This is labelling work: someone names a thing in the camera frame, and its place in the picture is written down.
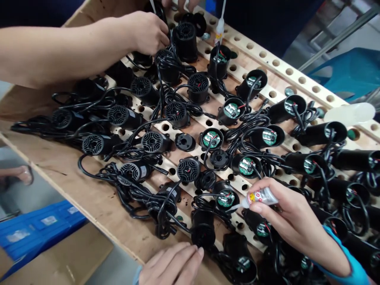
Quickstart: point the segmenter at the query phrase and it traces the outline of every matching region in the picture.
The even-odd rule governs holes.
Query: white glue bottle
[[[231,207],[228,211],[233,211],[239,207],[249,209],[249,206],[254,202],[261,202],[268,206],[278,204],[278,200],[270,191],[269,187],[265,187],[264,189],[248,194],[239,205]]]
[[[216,46],[218,42],[222,44],[223,41],[223,33],[224,33],[224,9],[226,8],[226,0],[223,2],[223,9],[222,9],[222,17],[219,19],[218,25],[217,25],[217,32],[215,35],[215,44]]]

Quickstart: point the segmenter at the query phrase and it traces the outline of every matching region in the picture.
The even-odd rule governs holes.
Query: cardboard
[[[40,254],[0,285],[82,285],[112,249],[112,243],[89,223]]]
[[[7,253],[0,247],[0,279],[8,272],[13,266],[13,260]]]

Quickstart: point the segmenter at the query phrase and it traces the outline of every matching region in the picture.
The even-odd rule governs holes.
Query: fingernail
[[[256,203],[256,204],[253,204],[251,207],[250,207],[250,210],[251,211],[254,211],[256,213],[261,213],[262,212],[262,208]]]
[[[205,255],[205,251],[204,251],[203,247],[200,247],[200,248],[198,249],[198,253],[199,253],[199,255],[201,256],[201,258],[203,258],[203,256]]]

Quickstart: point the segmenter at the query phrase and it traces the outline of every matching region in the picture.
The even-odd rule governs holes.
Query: blue plastic crate
[[[53,206],[56,207],[60,216],[70,224],[71,228],[68,234],[72,234],[87,222],[86,217],[67,200],[56,203]]]
[[[0,223],[0,246],[14,261],[2,280],[34,259],[45,244],[38,231],[29,227],[25,215]]]
[[[51,248],[65,237],[70,231],[70,224],[60,216],[54,205],[25,214],[29,226],[37,230],[45,239],[41,252]]]

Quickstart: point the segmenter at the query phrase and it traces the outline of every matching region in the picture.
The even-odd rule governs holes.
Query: blue sleeve
[[[314,262],[313,263],[328,277],[331,279],[336,280],[339,284],[342,285],[369,285],[369,279],[367,276],[367,273],[361,266],[361,264],[351,255],[351,253],[348,251],[347,248],[345,248],[342,245],[342,242],[340,239],[338,239],[332,232],[332,230],[327,227],[323,226],[325,231],[336,241],[336,243],[340,246],[340,248],[343,250],[344,254],[346,255],[348,262],[350,263],[351,266],[351,274],[347,277],[338,277],[331,272],[327,271],[324,269],[322,266],[320,266],[318,263]]]
[[[132,285],[139,285],[139,277],[140,277],[140,273],[141,273],[141,270],[143,269],[143,267],[140,265],[139,267],[137,267],[137,270],[136,270],[136,273],[135,273],[135,276],[133,278],[133,283]]]

